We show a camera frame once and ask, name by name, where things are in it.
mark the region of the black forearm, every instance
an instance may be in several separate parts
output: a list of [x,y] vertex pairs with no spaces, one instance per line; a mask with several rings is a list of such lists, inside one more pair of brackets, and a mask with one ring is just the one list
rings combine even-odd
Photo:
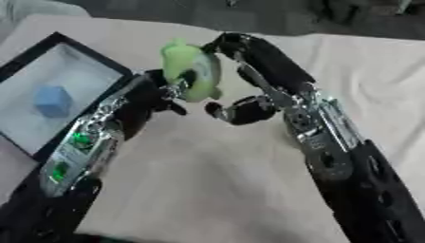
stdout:
[[79,181],[61,197],[47,197],[39,186],[39,167],[0,208],[0,243],[66,242],[96,199],[101,182]]
[[354,169],[350,178],[325,182],[312,175],[350,241],[425,242],[425,221],[378,148],[367,140],[348,156]]

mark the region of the open box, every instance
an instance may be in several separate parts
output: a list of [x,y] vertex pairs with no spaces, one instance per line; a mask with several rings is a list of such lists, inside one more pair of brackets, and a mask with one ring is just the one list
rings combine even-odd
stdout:
[[[44,161],[72,123],[133,78],[130,69],[53,33],[0,67],[0,133]],[[41,85],[59,85],[73,104],[64,118],[47,118],[34,106]]]

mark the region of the black fingertip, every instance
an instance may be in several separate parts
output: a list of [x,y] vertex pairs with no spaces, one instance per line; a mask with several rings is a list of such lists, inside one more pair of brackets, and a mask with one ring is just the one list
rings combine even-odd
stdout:
[[196,81],[196,72],[193,69],[189,69],[182,74],[180,74],[179,78],[182,78],[186,81],[189,88],[192,88],[194,86],[194,82]]
[[180,116],[186,116],[188,114],[188,111],[183,106],[174,102],[170,103],[170,110],[176,112]]
[[205,105],[205,111],[212,117],[216,118],[217,111],[221,110],[222,107],[223,106],[219,103],[207,103],[207,105]]

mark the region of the plastic part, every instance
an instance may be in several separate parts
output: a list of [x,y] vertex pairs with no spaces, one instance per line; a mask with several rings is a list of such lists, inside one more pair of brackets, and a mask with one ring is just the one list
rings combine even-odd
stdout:
[[194,85],[183,95],[189,103],[198,103],[209,97],[219,98],[217,86],[221,79],[221,67],[215,55],[205,54],[200,47],[187,45],[181,39],[161,50],[164,78],[168,84],[178,82],[180,75],[188,70],[196,73]]
[[34,105],[43,116],[64,118],[69,115],[72,98],[61,86],[41,86],[35,94]]

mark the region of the green object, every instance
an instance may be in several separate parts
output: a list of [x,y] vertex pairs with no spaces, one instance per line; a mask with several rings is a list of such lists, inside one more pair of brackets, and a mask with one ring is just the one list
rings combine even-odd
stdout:
[[88,138],[88,136],[83,135],[82,133],[74,133],[72,135],[72,138],[77,143],[84,143],[84,144],[90,143],[90,139]]
[[181,39],[175,39],[162,50],[164,78],[169,84],[179,82],[178,77],[187,70],[194,70],[196,81],[191,89],[184,93],[183,100],[198,103],[209,97],[219,99],[221,91],[218,84],[221,79],[221,66],[213,54],[204,53],[200,47],[187,45]]
[[55,169],[53,170],[51,177],[56,182],[61,182],[66,175],[66,172],[69,169],[69,165],[65,162],[59,162],[58,165],[56,165]]

